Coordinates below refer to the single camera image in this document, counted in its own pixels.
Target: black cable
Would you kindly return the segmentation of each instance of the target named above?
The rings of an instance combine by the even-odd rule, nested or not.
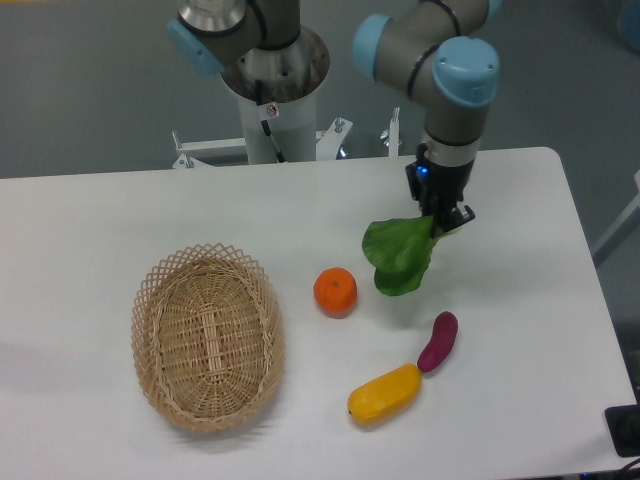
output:
[[[622,467],[620,470],[616,472],[616,474],[613,476],[613,480],[623,480],[627,472],[629,472],[631,468],[635,467],[639,463],[640,463],[640,458],[636,458],[633,462],[627,463],[624,467]]]
[[[263,102],[262,102],[262,87],[263,87],[262,81],[256,80],[256,106],[257,107],[260,107],[261,105],[263,105]],[[271,127],[269,126],[269,122],[266,119],[265,120],[261,120],[260,121],[260,125],[262,125],[262,131],[264,132],[264,134],[267,136],[267,138],[271,142],[271,146],[273,147],[273,151],[276,154],[276,158],[278,159],[278,163],[286,163],[287,160],[284,158],[284,155],[282,154],[282,149],[280,148],[280,145],[278,145],[278,142],[276,141],[275,137],[273,136],[273,132],[271,131]]]

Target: wicker basket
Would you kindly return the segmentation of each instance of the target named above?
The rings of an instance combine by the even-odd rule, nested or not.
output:
[[[176,252],[142,282],[132,347],[140,386],[167,420],[203,432],[242,423],[282,375],[282,320],[268,277],[233,247]]]

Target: leafy green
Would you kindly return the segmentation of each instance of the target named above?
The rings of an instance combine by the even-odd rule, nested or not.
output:
[[[436,240],[431,238],[433,217],[373,222],[362,239],[362,250],[376,267],[374,282],[385,295],[416,290],[429,267]]]

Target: yellow squash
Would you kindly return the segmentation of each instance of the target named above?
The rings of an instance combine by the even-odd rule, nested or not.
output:
[[[362,385],[349,395],[349,413],[361,425],[384,420],[408,406],[422,386],[418,367],[407,363]]]

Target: small eggplant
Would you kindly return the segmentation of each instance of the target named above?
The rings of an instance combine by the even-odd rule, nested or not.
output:
[[[425,372],[432,372],[447,358],[458,333],[458,319],[451,312],[442,312],[433,324],[431,340],[418,357],[418,368]]]

